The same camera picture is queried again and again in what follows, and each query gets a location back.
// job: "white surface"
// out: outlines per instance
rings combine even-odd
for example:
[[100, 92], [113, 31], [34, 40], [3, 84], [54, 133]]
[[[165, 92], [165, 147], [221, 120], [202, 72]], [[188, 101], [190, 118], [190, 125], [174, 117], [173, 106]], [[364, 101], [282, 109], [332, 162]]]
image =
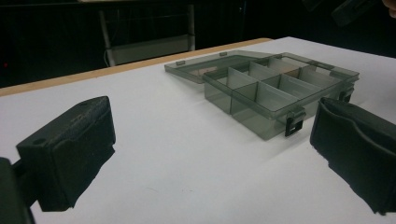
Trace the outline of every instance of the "white surface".
[[[396, 123], [396, 60], [283, 38], [242, 49], [290, 52], [361, 72], [351, 102]], [[263, 141], [163, 64], [0, 98], [0, 156], [78, 102], [108, 95], [116, 153], [78, 199], [40, 223], [396, 223], [373, 214], [297, 134]]]

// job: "white table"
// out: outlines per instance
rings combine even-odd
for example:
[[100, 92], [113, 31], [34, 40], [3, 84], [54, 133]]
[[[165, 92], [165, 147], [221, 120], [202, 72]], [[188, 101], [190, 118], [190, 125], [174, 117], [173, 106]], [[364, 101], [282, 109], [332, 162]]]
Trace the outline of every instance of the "white table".
[[[396, 123], [396, 59], [282, 38], [241, 49], [290, 52], [360, 72], [351, 103]], [[0, 97], [0, 156], [78, 102], [107, 95], [116, 153], [78, 199], [40, 223], [396, 223], [328, 167], [302, 130], [263, 141], [163, 63]]]

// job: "transparent compartment box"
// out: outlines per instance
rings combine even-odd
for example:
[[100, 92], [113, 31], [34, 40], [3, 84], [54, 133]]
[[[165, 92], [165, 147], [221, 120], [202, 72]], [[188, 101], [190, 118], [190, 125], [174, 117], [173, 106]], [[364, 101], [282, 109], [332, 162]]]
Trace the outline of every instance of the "transparent compartment box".
[[321, 97], [348, 102], [358, 79], [357, 72], [282, 53], [205, 73], [205, 98], [267, 140], [300, 130]]
[[165, 71], [196, 83], [204, 83], [203, 75], [207, 72], [254, 61], [270, 55], [247, 50], [232, 50], [201, 58], [169, 63], [165, 65]]

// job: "dark background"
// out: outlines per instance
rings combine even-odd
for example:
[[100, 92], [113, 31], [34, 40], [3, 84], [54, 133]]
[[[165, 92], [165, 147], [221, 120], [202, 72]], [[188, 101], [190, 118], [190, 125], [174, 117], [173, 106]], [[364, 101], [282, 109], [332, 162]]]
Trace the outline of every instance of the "dark background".
[[[0, 6], [49, 1], [0, 1]], [[342, 3], [327, 0], [309, 12], [300, 0], [195, 1], [196, 48], [294, 36], [396, 58], [396, 20], [381, 1], [349, 25], [338, 27], [331, 13]], [[180, 1], [0, 9], [0, 88], [106, 67], [99, 9], [105, 12], [113, 46], [188, 32], [187, 7]]]

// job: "wooden table edge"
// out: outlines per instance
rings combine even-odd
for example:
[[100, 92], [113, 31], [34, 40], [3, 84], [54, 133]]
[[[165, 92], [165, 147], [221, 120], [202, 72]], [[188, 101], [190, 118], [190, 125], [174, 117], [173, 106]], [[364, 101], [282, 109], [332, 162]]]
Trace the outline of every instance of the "wooden table edge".
[[112, 74], [132, 70], [132, 69], [136, 69], [136, 68], [151, 66], [154, 64], [158, 64], [158, 63], [167, 63], [167, 62], [171, 62], [171, 61], [175, 61], [175, 60], [180, 60], [180, 59], [198, 56], [198, 55], [202, 55], [202, 54], [212, 53], [212, 52], [216, 52], [216, 51], [236, 49], [236, 48], [241, 48], [241, 47], [245, 47], [245, 46], [249, 46], [249, 45], [260, 44], [260, 43], [270, 41], [270, 40], [272, 40], [272, 39], [269, 39], [269, 38], [252, 39], [252, 40], [247, 40], [247, 41], [228, 44], [228, 45], [222, 45], [222, 46], [209, 48], [209, 49], [198, 49], [195, 51], [173, 54], [173, 55], [164, 56], [161, 58], [154, 58], [154, 59], [149, 59], [149, 60], [136, 62], [136, 63], [127, 63], [127, 64], [123, 64], [123, 65], [93, 70], [93, 71], [84, 72], [84, 73], [78, 73], [78, 74], [69, 75], [69, 76], [65, 76], [65, 77], [56, 77], [56, 78], [41, 80], [41, 81], [37, 81], [37, 82], [21, 84], [21, 85], [17, 85], [17, 86], [5, 87], [5, 88], [0, 89], [0, 96], [6, 96], [6, 95], [11, 95], [11, 94], [21, 93], [21, 92], [26, 92], [26, 91], [40, 90], [40, 89], [44, 89], [47, 87], [59, 86], [59, 85], [67, 84], [67, 83], [85, 80], [85, 79], [112, 75]]

